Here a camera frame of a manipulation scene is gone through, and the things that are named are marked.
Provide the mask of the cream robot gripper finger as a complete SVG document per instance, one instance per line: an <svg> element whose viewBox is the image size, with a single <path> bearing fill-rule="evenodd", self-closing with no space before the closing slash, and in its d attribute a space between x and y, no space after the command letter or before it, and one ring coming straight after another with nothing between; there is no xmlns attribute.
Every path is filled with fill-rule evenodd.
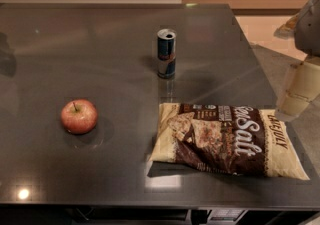
<svg viewBox="0 0 320 225"><path fill-rule="evenodd" d="M276 103L277 119L290 122L298 118L319 94L320 58L309 57L291 64Z"/></svg>

